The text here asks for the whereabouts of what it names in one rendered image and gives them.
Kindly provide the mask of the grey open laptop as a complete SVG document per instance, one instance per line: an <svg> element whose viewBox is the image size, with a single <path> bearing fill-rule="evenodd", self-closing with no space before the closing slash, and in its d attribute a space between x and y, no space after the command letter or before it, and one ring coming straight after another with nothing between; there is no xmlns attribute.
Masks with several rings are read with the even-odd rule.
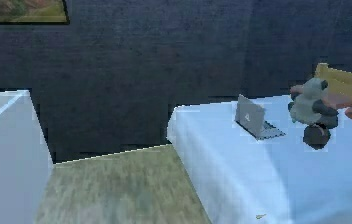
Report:
<svg viewBox="0 0 352 224"><path fill-rule="evenodd" d="M256 140L284 136L285 133L265 119L265 108L240 94L234 121Z"/></svg>

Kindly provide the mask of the bed with pale blue sheet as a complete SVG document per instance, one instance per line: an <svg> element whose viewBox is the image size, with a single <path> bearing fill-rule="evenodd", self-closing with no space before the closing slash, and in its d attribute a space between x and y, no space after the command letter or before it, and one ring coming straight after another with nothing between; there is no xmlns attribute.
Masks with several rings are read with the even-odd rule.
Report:
<svg viewBox="0 0 352 224"><path fill-rule="evenodd" d="M238 125L234 101L174 108L167 138L212 224L352 224L352 119L339 109L327 145L303 142L288 95L263 97L284 136L256 140Z"/></svg>

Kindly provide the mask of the grey and black plush toy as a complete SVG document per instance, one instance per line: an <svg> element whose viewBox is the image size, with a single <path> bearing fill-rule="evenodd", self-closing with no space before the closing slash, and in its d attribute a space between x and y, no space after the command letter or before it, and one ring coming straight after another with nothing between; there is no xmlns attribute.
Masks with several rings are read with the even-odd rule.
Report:
<svg viewBox="0 0 352 224"><path fill-rule="evenodd" d="M330 129L338 126L338 111L327 106L323 99L328 93L328 82L311 78L300 92L292 92L288 111L293 123L305 124L303 142L314 150L323 149L330 140Z"/></svg>

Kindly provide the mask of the grey cabinet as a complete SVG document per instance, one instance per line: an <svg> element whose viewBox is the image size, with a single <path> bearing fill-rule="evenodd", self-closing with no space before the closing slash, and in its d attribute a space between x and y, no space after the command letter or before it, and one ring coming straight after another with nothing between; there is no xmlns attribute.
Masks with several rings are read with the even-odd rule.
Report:
<svg viewBox="0 0 352 224"><path fill-rule="evenodd" d="M0 92L0 224L33 224L53 162L30 92Z"/></svg>

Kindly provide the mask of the framed landscape wall picture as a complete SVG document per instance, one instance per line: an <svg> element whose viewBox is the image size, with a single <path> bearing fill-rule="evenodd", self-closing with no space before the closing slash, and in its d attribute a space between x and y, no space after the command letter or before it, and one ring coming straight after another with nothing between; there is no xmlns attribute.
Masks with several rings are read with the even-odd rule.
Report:
<svg viewBox="0 0 352 224"><path fill-rule="evenodd" d="M0 24L68 24L66 0L0 0Z"/></svg>

